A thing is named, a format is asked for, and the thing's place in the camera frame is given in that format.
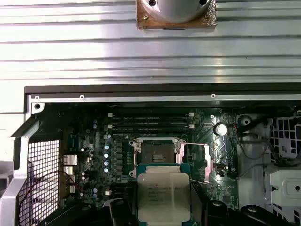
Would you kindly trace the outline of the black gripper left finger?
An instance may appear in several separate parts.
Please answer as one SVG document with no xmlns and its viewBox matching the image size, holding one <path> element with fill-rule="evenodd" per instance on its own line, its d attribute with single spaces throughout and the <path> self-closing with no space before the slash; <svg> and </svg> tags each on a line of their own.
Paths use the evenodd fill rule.
<svg viewBox="0 0 301 226">
<path fill-rule="evenodd" d="M 103 194 L 67 202 L 47 217 L 48 226 L 136 226 L 136 182 L 112 183 Z"/>
</svg>

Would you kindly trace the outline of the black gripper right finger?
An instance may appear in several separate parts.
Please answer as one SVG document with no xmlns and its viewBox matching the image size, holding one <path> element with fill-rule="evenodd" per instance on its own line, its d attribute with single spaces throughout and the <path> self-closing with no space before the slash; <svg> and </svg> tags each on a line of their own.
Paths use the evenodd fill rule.
<svg viewBox="0 0 301 226">
<path fill-rule="evenodd" d="M 240 210 L 228 208 L 218 200 L 210 200 L 199 182 L 192 181 L 191 214 L 198 226 L 281 226 L 282 219 L 256 205 Z"/>
</svg>

